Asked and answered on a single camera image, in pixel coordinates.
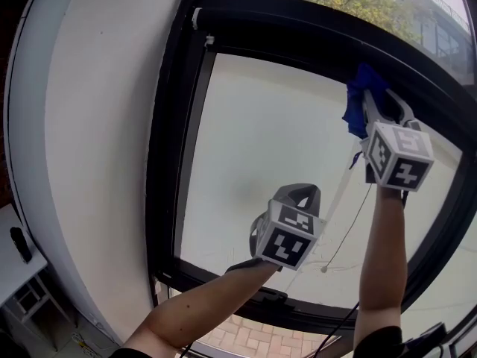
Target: brick pavement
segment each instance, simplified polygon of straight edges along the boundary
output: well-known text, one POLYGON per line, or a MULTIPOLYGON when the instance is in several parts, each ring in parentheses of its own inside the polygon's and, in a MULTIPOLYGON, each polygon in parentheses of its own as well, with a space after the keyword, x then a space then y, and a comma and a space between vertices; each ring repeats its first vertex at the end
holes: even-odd
POLYGON ((302 358, 316 350, 325 337, 232 315, 200 341, 244 357, 302 358))

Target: black cable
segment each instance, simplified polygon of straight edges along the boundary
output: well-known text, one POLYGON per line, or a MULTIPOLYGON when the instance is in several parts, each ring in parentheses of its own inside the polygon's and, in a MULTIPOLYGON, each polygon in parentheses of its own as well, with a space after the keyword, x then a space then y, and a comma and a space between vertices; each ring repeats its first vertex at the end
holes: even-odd
POLYGON ((333 337, 335 335, 335 333, 339 330, 340 327, 343 326, 343 324, 347 321, 347 319, 355 312, 356 309, 358 309, 358 306, 359 306, 359 303, 357 303, 351 310, 348 314, 346 314, 346 317, 343 318, 343 321, 341 321, 341 323, 335 327, 335 329, 333 329, 333 331, 328 334, 328 336, 323 340, 323 342, 321 342, 321 345, 320 347, 315 351, 315 354, 313 354, 313 358, 316 358, 316 356, 318 355, 318 353, 321 351, 321 349, 323 349, 324 345, 326 345, 326 343, 329 341, 329 339, 331 337, 333 337))
POLYGON ((192 344, 190 344, 189 346, 187 346, 187 348, 184 349, 184 351, 180 355, 180 358, 183 358, 187 354, 187 352, 190 350, 191 346, 192 346, 192 344))
POLYGON ((340 245, 338 246, 338 249, 336 250, 335 254, 333 254, 333 257, 331 258, 331 260, 324 266, 325 268, 328 268, 329 264, 331 264, 331 262, 333 261, 333 259, 336 257, 336 255, 337 255, 338 252, 340 251, 340 248, 341 248, 341 246, 343 245, 344 240, 347 238, 348 233, 350 233, 351 229, 353 228, 353 225, 356 223, 356 219, 358 218, 359 213, 361 212, 361 209, 363 208, 364 203, 365 203, 366 198, 367 198, 367 195, 370 193, 370 191, 371 191, 371 185, 370 185, 369 188, 367 189, 366 196, 364 197, 363 202, 361 203, 361 206, 359 207, 358 213, 356 213, 355 219, 353 220, 353 223, 351 224, 350 229, 346 232, 346 235, 344 235, 344 238, 341 240, 341 243, 340 243, 340 245))
POLYGON ((405 204, 408 202, 409 191, 402 191, 402 206, 405 208, 405 204))

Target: window frame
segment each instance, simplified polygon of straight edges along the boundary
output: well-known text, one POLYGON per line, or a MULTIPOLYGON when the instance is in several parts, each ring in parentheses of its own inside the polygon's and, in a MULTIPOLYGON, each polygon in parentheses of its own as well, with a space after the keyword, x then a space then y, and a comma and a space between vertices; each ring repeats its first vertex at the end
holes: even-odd
MULTIPOLYGON (((412 45, 354 16, 300 0, 182 0, 160 70, 149 143, 145 230, 150 275, 181 292, 217 277, 178 258, 195 140, 217 53, 281 63, 344 83, 360 62, 368 62, 418 119, 462 150, 442 209, 408 262, 406 310, 449 261, 476 214, 477 128, 471 121, 477 117, 476 102, 412 45), (322 51, 314 51, 317 45, 322 51)), ((348 312, 263 287, 237 314, 327 334, 348 312)), ((338 335, 350 336, 355 321, 356 313, 338 335)))

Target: blue cloth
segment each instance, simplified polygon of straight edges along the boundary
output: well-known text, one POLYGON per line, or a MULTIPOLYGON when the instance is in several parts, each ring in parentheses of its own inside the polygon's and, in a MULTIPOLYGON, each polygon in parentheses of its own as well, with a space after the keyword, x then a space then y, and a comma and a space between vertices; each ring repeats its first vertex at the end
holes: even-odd
POLYGON ((378 110, 382 112, 385 105, 386 89, 389 89, 390 86, 371 66, 362 63, 358 67, 356 78, 348 81, 347 88, 348 102, 343 120, 348 122, 348 132, 364 139, 367 137, 363 114, 364 91, 366 89, 371 91, 378 110))

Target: cable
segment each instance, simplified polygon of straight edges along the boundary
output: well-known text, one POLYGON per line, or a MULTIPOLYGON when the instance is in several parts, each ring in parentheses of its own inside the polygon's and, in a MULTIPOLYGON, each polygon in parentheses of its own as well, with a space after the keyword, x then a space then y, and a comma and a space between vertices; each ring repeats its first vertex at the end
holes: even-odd
POLYGON ((313 354, 313 358, 316 358, 316 356, 321 351, 321 349, 323 349, 324 345, 326 345, 329 339, 335 335, 335 333, 340 329, 340 327, 343 326, 343 324, 355 312, 355 310, 358 309, 358 306, 359 306, 359 302, 350 310, 348 314, 346 314, 346 317, 343 318, 343 321, 341 321, 341 323, 337 327, 335 327, 335 329, 333 329, 333 331, 330 334, 328 334, 328 336, 323 340, 323 342, 321 342, 320 347, 315 351, 315 354, 313 354))
POLYGON ((338 249, 336 250, 335 254, 333 254, 333 257, 331 258, 331 260, 330 260, 323 268, 321 268, 321 271, 322 271, 323 273, 325 273, 325 272, 328 270, 329 264, 331 264, 331 262, 333 261, 333 259, 334 259, 334 258, 336 257, 336 255, 338 254, 338 252, 339 252, 341 246, 342 246, 343 243, 344 243, 344 240, 345 240, 345 239, 347 238, 347 236, 348 236, 348 233, 350 233, 351 229, 353 228, 353 225, 356 223, 356 219, 358 218, 359 213, 361 212, 361 209, 363 208, 364 203, 365 203, 365 201, 366 201, 366 198, 367 198, 368 194, 370 193, 370 191, 371 191, 371 185, 370 185, 369 188, 367 189, 366 196, 364 197, 363 202, 361 203, 361 206, 359 207, 358 213, 356 213, 355 219, 353 220, 353 223, 351 224, 350 229, 346 232, 346 235, 344 235, 344 238, 341 240, 341 243, 340 243, 340 245, 338 246, 338 249))
POLYGON ((77 343, 81 350, 83 351, 83 354, 87 355, 89 358, 101 358, 101 355, 96 353, 93 349, 91 349, 90 346, 88 346, 83 337, 78 334, 78 333, 73 333, 72 334, 72 340, 74 343, 77 343))
POLYGON ((189 346, 187 346, 187 348, 184 349, 184 351, 180 355, 180 358, 183 358, 187 354, 187 352, 190 350, 191 346, 192 346, 192 344, 190 344, 189 346))
POLYGON ((409 191, 402 191, 402 207, 405 208, 405 204, 408 202, 409 191))

